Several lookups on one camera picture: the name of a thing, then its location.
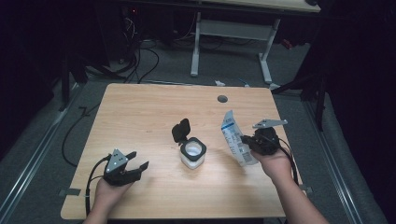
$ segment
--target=wrist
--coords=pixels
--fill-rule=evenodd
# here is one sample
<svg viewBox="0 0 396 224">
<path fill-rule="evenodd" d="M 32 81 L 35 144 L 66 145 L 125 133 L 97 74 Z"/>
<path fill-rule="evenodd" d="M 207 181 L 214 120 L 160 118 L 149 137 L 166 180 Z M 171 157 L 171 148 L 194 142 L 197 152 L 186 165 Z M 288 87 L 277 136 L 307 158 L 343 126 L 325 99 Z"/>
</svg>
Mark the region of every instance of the wrist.
<svg viewBox="0 0 396 224">
<path fill-rule="evenodd" d="M 111 212 L 111 207 L 107 203 L 99 203 L 95 202 L 93 204 L 91 213 L 95 213 L 95 215 L 108 217 Z"/>
<path fill-rule="evenodd" d="M 101 224 L 107 223 L 108 213 L 104 213 L 99 209 L 92 209 L 84 221 L 84 224 Z"/>
<path fill-rule="evenodd" d="M 295 185 L 294 180 L 291 176 L 279 176 L 271 178 L 276 188 L 284 188 L 290 185 Z"/>
</svg>

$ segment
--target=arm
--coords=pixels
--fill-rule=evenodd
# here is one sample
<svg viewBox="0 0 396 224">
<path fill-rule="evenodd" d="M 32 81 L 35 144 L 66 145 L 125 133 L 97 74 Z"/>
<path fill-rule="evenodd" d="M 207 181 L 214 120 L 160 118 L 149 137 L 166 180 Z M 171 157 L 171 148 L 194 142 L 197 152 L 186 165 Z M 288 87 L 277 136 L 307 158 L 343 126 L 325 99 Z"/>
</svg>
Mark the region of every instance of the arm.
<svg viewBox="0 0 396 224">
<path fill-rule="evenodd" d="M 253 150 L 251 154 L 262 164 L 262 169 L 272 179 L 289 223 L 328 223 L 294 183 L 290 162 L 281 150 L 271 156 L 262 156 Z"/>
<path fill-rule="evenodd" d="M 84 224 L 107 223 L 108 215 L 120 200 L 122 195 L 132 186 L 133 183 L 121 187 L 110 186 L 101 178 L 96 186 L 95 201 L 91 212 L 85 219 Z"/>
</svg>

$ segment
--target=white desk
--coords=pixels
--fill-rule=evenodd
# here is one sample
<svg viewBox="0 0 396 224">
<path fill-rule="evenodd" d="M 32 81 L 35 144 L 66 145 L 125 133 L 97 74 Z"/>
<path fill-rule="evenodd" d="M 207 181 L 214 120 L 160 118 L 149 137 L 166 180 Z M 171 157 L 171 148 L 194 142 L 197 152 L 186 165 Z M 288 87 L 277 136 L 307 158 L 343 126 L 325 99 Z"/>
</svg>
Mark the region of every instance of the white desk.
<svg viewBox="0 0 396 224">
<path fill-rule="evenodd" d="M 203 0 L 207 3 L 232 4 L 246 7 L 265 7 L 275 10 L 292 10 L 307 13 L 318 13 L 318 6 L 309 6 L 304 0 Z M 201 13 L 197 13 L 195 29 L 195 45 L 192 54 L 191 76 L 197 77 L 199 70 L 199 43 L 201 35 L 218 35 L 236 38 L 264 40 L 266 41 L 265 49 L 259 54 L 259 61 L 262 67 L 264 81 L 272 83 L 271 74 L 268 68 L 267 57 L 276 36 L 280 19 L 276 19 L 272 26 L 254 25 L 228 21 L 202 20 Z"/>
</svg>

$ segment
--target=desk leg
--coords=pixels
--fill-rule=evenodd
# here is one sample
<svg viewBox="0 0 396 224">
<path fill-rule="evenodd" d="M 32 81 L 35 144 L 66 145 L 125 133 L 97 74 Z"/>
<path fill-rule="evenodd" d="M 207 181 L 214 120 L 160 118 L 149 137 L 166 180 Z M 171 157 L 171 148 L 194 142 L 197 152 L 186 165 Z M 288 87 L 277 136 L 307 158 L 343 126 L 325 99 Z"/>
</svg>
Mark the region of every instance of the desk leg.
<svg viewBox="0 0 396 224">
<path fill-rule="evenodd" d="M 191 76 L 198 77 L 198 65 L 199 65 L 199 39 L 201 35 L 201 12 L 197 12 L 197 22 L 195 25 L 195 46 L 194 52 L 192 53 L 191 63 Z"/>
<path fill-rule="evenodd" d="M 273 27 L 271 29 L 271 32 L 269 34 L 268 40 L 267 40 L 267 46 L 265 48 L 264 53 L 260 53 L 259 57 L 260 57 L 260 65 L 262 66 L 262 75 L 264 76 L 264 81 L 267 84 L 271 84 L 272 83 L 272 79 L 271 79 L 271 74 L 270 74 L 270 70 L 268 69 L 268 63 L 267 63 L 267 57 L 268 54 L 270 52 L 271 46 L 274 42 L 274 38 L 277 32 L 277 27 L 280 24 L 280 19 L 276 19 Z"/>
</svg>

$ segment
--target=cable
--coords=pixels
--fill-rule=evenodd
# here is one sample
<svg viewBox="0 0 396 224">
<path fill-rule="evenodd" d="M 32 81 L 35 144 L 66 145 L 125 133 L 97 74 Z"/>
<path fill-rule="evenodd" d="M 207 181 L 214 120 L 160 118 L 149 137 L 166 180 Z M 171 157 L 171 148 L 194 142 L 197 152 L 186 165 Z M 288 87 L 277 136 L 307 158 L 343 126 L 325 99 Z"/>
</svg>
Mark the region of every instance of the cable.
<svg viewBox="0 0 396 224">
<path fill-rule="evenodd" d="M 297 186 L 300 186 L 299 181 L 298 181 L 298 176 L 297 176 L 297 167 L 296 167 L 296 164 L 295 164 L 295 162 L 294 162 L 293 154 L 292 154 L 292 152 L 291 152 L 290 146 L 289 146 L 284 140 L 278 138 L 279 140 L 281 140 L 283 143 L 286 144 L 286 146 L 288 147 L 289 152 L 290 152 L 290 154 L 289 154 L 289 153 L 285 150 L 285 148 L 283 148 L 281 145 L 275 143 L 273 140 L 267 138 L 265 135 L 261 134 L 260 137 L 264 138 L 264 139 L 266 140 L 266 142 L 268 142 L 268 143 L 270 143 L 271 145 L 273 145 L 273 146 L 279 148 L 283 153 L 285 153 L 286 157 L 289 159 L 289 162 L 290 162 L 291 170 L 292 170 L 292 172 L 293 172 L 293 180 L 294 180 L 294 183 L 296 183 Z"/>
<path fill-rule="evenodd" d="M 240 46 L 249 45 L 249 44 L 253 44 L 253 43 L 257 42 L 257 40 L 249 39 L 249 40 L 247 40 L 247 41 L 244 42 L 244 43 L 237 43 L 237 42 L 234 42 L 234 41 L 231 41 L 231 40 L 227 40 L 227 38 L 224 38 L 223 41 L 224 41 L 225 43 L 227 43 L 227 44 L 240 45 Z"/>
<path fill-rule="evenodd" d="M 147 76 L 152 70 L 154 70 L 157 67 L 158 63 L 160 62 L 160 56 L 158 56 L 158 54 L 154 50 L 152 50 L 152 49 L 145 49 L 145 50 L 148 50 L 148 51 L 152 52 L 153 54 L 155 54 L 155 56 L 157 56 L 157 62 L 145 75 L 143 75 L 141 78 L 138 79 L 137 84 L 140 84 L 142 82 L 143 78 L 145 76 Z"/>
<path fill-rule="evenodd" d="M 219 42 L 219 44 L 217 45 L 217 46 L 215 46 L 214 48 L 206 48 L 206 47 L 204 47 L 202 44 L 203 43 L 200 43 L 200 48 L 201 49 L 207 49 L 207 50 L 215 50 L 215 49 L 219 49 L 222 45 L 223 45 L 223 43 L 224 43 L 224 40 L 223 40 L 223 38 L 221 38 L 221 37 L 208 37 L 207 39 L 211 39 L 211 40 L 215 40 L 215 41 L 211 41 L 211 43 L 210 44 L 212 44 L 212 43 L 214 43 L 214 42 Z"/>
<path fill-rule="evenodd" d="M 101 160 L 99 160 L 99 162 L 97 162 L 93 166 L 91 174 L 90 174 L 90 177 L 88 178 L 87 188 L 85 189 L 85 213 L 86 213 L 87 216 L 91 212 L 91 202 L 90 202 L 90 192 L 91 192 L 91 190 L 90 190 L 90 184 L 91 184 L 91 181 L 94 180 L 94 178 L 92 178 L 93 173 L 95 172 L 96 167 L 98 167 L 104 161 L 109 161 L 110 158 L 111 158 L 111 154 L 108 154 L 108 156 L 106 156 L 106 157 L 102 158 Z"/>
<path fill-rule="evenodd" d="M 134 67 L 134 70 L 127 76 L 127 78 L 125 78 L 124 83 L 128 82 L 128 79 L 130 79 L 129 82 L 131 83 L 131 81 L 132 81 L 133 78 L 134 78 L 133 73 L 135 73 L 135 74 L 137 75 L 136 70 L 137 70 L 137 67 L 138 67 L 139 64 L 140 64 L 140 48 L 138 48 L 137 54 L 138 54 L 138 59 L 137 59 L 136 66 Z"/>
<path fill-rule="evenodd" d="M 188 31 L 185 35 L 183 35 L 181 38 L 174 39 L 174 41 L 183 40 L 183 39 L 188 39 L 188 38 L 191 38 L 192 36 L 195 36 L 195 35 L 190 35 L 190 36 L 187 36 L 187 35 L 189 35 L 189 34 L 191 33 L 192 27 L 193 27 L 194 24 L 195 24 L 195 19 L 196 19 L 196 17 L 197 17 L 197 13 L 195 12 L 195 13 L 194 13 L 194 17 L 192 18 L 192 22 L 191 22 L 191 26 L 190 26 L 189 31 Z"/>
<path fill-rule="evenodd" d="M 189 40 L 189 38 L 185 38 L 185 39 L 183 39 L 183 40 L 178 40 L 178 41 L 173 41 L 173 43 L 175 43 L 175 44 L 177 44 L 177 45 L 179 45 L 179 46 L 181 46 L 181 47 L 187 47 L 187 46 L 191 46 L 191 45 L 193 45 L 194 43 L 195 43 L 195 41 L 194 40 Z M 186 42 L 186 41 L 188 41 L 189 40 L 189 42 L 187 43 L 187 44 L 180 44 L 179 42 Z"/>
<path fill-rule="evenodd" d="M 65 160 L 68 164 L 70 164 L 70 165 L 72 165 L 72 166 L 74 166 L 74 167 L 77 167 L 77 165 L 74 164 L 73 162 L 71 162 L 69 159 L 67 159 L 67 158 L 66 158 L 66 155 L 65 155 L 65 153 L 64 153 L 64 145 L 66 144 L 67 137 L 68 137 L 69 134 L 72 132 L 72 130 L 76 127 L 76 125 L 77 125 L 83 118 L 87 117 L 87 116 L 88 116 L 96 107 L 98 107 L 99 105 L 100 105 L 100 103 L 97 104 L 97 105 L 95 105 L 93 108 L 91 108 L 87 113 L 82 114 L 81 117 L 80 117 L 79 119 L 77 119 L 77 120 L 73 123 L 73 125 L 69 128 L 69 130 L 67 131 L 66 135 L 64 136 L 64 141 L 62 142 L 62 156 L 64 157 L 64 160 Z"/>
<path fill-rule="evenodd" d="M 125 67 L 123 67 L 119 70 L 116 70 L 114 72 L 110 71 L 110 69 L 108 69 L 100 64 L 93 64 L 92 67 L 94 69 L 96 69 L 98 72 L 92 71 L 90 68 L 86 67 L 85 71 L 87 73 L 95 75 L 95 76 L 108 76 L 108 77 L 116 78 L 116 79 L 124 79 L 124 82 L 126 82 L 125 79 L 127 77 L 118 76 L 118 74 L 127 72 L 128 70 L 130 70 L 131 68 L 136 66 L 137 59 L 134 55 L 134 51 L 140 47 L 140 43 L 139 43 L 139 41 L 134 41 L 134 38 L 136 40 L 140 39 L 141 33 L 136 33 L 136 26 L 131 19 L 129 19 L 129 18 L 124 18 L 124 19 L 129 22 L 128 27 L 125 28 L 125 32 L 122 32 L 124 34 L 124 36 L 126 37 L 126 41 L 127 41 L 127 50 L 126 50 L 125 58 L 129 58 L 130 55 L 132 54 L 129 63 Z"/>
</svg>

